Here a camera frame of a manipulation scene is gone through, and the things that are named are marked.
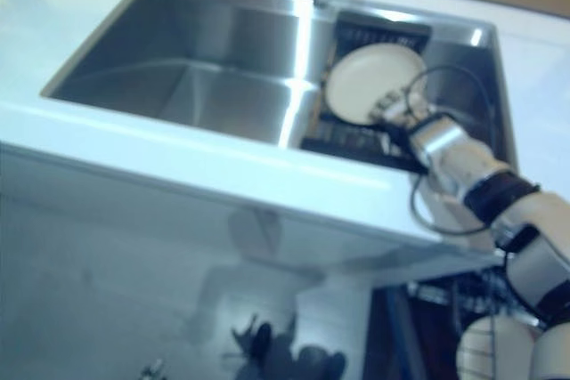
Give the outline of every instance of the black dish rack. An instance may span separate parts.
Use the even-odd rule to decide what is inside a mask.
[[[322,94],[330,70],[346,55],[368,44],[390,43],[406,46],[422,54],[431,27],[394,22],[355,12],[342,12],[335,28],[335,46],[322,79]],[[401,150],[385,130],[377,126],[353,125],[336,117],[320,97],[312,124],[301,142],[301,149],[349,158],[381,166],[423,173],[424,167]]]

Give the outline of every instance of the white countertop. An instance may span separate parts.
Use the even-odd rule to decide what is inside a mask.
[[[408,174],[40,97],[120,0],[0,0],[0,141],[375,229],[438,240]],[[570,22],[472,0],[371,0],[495,23],[523,174],[570,199]]]

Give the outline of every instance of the wire rack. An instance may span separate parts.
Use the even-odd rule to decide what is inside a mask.
[[[493,267],[448,278],[408,285],[408,294],[425,302],[449,307],[452,330],[460,344],[457,347],[457,373],[461,380],[497,380],[498,316],[523,319],[540,326],[519,303],[504,278],[502,268]],[[469,327],[481,318],[477,328]],[[478,336],[476,346],[467,347],[460,341],[464,333]],[[478,369],[466,363],[475,359]]]

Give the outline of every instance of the robotic arm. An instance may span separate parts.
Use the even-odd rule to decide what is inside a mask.
[[[570,205],[519,177],[450,117],[425,110],[407,123],[412,153],[489,226],[507,254],[510,285],[549,326],[534,348],[532,380],[570,379]]]

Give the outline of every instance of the dish rack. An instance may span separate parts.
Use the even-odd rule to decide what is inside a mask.
[[[423,173],[423,166],[401,150],[385,129],[375,125],[353,125],[336,117],[324,100],[324,91],[332,68],[352,51],[368,44],[390,43],[406,46],[421,55],[430,37],[431,28],[427,25],[394,22],[356,12],[340,13],[335,28],[335,44],[322,76],[321,94],[315,103],[308,131],[301,141],[301,149]]]

